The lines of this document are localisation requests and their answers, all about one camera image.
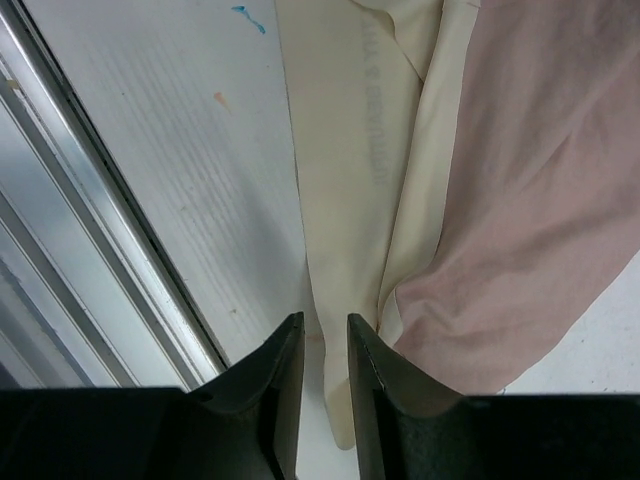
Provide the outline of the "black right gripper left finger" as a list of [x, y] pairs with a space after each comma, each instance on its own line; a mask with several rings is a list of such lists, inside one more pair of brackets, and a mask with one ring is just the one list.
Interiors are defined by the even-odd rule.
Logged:
[[6, 390], [5, 479], [292, 479], [304, 316], [191, 392], [177, 388]]

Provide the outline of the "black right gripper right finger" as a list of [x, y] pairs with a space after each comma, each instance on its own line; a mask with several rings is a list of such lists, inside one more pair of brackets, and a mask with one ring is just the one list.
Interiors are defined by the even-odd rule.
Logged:
[[635, 394], [465, 396], [348, 317], [363, 479], [636, 479]]

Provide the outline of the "pink underwear cream waistband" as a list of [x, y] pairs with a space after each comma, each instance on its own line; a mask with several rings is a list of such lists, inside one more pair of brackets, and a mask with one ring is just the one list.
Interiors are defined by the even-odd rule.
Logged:
[[464, 394], [545, 357], [639, 250], [635, 1], [276, 5], [324, 395], [347, 318]]

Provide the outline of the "aluminium table frame rail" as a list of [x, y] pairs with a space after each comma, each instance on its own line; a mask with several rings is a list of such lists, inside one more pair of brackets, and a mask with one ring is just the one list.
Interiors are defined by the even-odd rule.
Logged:
[[226, 361], [22, 1], [1, 5], [1, 370], [175, 386]]

